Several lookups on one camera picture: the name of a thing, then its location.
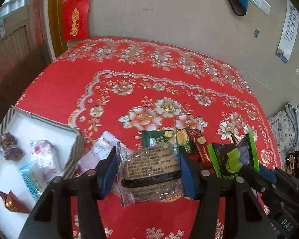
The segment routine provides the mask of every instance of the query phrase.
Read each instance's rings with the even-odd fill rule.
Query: floral tablecloth
[[[203,54],[139,39],[81,41],[53,62],[17,102],[18,107],[81,129],[87,152],[108,130],[138,148],[141,130],[190,127],[208,143],[231,143],[251,131],[259,162],[280,167],[277,147],[257,99],[237,69]],[[110,194],[99,202],[110,239],[186,239],[198,202],[138,204],[124,209]],[[79,238],[76,199],[73,235]],[[215,238],[222,238],[224,200]]]

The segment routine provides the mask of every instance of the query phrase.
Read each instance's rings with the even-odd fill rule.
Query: wall
[[[238,17],[228,0],[91,0],[89,36],[155,40],[220,59],[240,70],[272,116],[286,102],[299,104],[299,28],[284,64],[276,51],[287,0],[266,1],[269,16],[249,3],[247,15]]]

